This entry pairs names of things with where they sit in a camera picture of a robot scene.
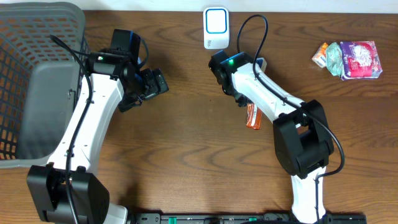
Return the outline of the orange snack bar wrapper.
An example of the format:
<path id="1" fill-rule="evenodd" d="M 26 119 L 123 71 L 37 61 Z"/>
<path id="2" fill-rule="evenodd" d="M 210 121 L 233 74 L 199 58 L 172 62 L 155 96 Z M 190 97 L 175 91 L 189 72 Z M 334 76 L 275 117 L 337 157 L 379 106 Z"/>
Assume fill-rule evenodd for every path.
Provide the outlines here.
<path id="1" fill-rule="evenodd" d="M 261 127 L 262 111 L 254 104 L 247 104 L 246 126 L 251 129 L 259 130 Z"/>

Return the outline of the small orange juice carton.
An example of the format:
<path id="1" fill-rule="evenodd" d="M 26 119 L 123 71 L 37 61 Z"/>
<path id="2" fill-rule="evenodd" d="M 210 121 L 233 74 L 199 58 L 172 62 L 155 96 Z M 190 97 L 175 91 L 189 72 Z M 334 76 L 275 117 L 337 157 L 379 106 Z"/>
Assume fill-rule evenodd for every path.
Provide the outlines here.
<path id="1" fill-rule="evenodd" d="M 328 44 L 324 42 L 319 46 L 318 50 L 312 57 L 312 61 L 315 62 L 320 68 L 326 67 L 326 49 L 328 48 Z"/>

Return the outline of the teal green packet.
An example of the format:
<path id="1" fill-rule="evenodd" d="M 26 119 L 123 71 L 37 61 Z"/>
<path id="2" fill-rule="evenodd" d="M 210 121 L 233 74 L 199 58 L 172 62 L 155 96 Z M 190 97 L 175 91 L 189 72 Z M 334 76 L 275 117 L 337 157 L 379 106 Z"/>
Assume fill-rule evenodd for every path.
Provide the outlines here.
<path id="1" fill-rule="evenodd" d="M 340 77 L 343 73 L 343 54 L 340 46 L 334 42 L 326 48 L 326 68 L 333 75 Z"/>

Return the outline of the floral red purple packet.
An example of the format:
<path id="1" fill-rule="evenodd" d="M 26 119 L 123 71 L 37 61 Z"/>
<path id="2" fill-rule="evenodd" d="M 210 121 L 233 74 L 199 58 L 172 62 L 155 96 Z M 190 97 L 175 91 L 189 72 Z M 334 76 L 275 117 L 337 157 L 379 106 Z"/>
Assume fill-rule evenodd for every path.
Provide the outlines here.
<path id="1" fill-rule="evenodd" d="M 379 78 L 383 72 L 374 41 L 342 41 L 342 80 Z"/>

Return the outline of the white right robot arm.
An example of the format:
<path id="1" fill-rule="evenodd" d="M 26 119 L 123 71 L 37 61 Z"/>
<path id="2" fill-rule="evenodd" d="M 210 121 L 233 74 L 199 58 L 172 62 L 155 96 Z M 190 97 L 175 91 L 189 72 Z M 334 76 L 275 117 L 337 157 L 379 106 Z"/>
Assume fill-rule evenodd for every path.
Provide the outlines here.
<path id="1" fill-rule="evenodd" d="M 334 151 L 322 105 L 284 91 L 244 52 L 229 57 L 219 51 L 208 66 L 226 95 L 239 105 L 254 103 L 271 121 L 275 154 L 292 179 L 295 219 L 301 223 L 320 220 L 326 214 L 322 174 Z"/>

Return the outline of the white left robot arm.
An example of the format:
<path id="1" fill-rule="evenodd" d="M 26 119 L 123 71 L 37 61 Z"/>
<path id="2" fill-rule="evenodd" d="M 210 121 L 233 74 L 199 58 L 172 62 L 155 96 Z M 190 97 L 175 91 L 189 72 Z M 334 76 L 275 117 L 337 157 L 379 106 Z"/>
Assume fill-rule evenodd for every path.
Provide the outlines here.
<path id="1" fill-rule="evenodd" d="M 27 185 L 39 218 L 50 223 L 127 223 L 96 173 L 115 110 L 125 112 L 168 91 L 162 71 L 141 69 L 129 54 L 91 53 L 68 127 L 47 164 L 32 166 Z"/>

